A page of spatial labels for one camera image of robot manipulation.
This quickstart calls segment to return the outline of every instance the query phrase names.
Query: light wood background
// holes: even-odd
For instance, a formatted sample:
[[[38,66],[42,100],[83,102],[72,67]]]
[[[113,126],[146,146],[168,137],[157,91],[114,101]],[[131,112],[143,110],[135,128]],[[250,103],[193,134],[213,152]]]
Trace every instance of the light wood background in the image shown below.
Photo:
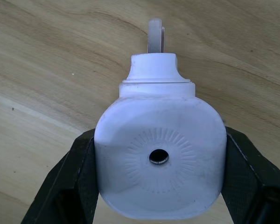
[[[280,0],[0,0],[0,224],[20,223],[47,173],[118,97],[148,21],[226,124],[280,168]],[[222,200],[176,222],[231,224]]]

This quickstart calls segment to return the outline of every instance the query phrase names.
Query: white plastic part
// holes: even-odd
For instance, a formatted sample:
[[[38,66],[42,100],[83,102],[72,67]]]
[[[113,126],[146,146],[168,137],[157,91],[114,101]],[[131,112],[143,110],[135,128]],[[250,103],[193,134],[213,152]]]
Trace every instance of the white plastic part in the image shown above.
[[[220,194],[226,130],[179,75],[175,54],[132,56],[94,141],[99,192],[126,217],[191,218]]]

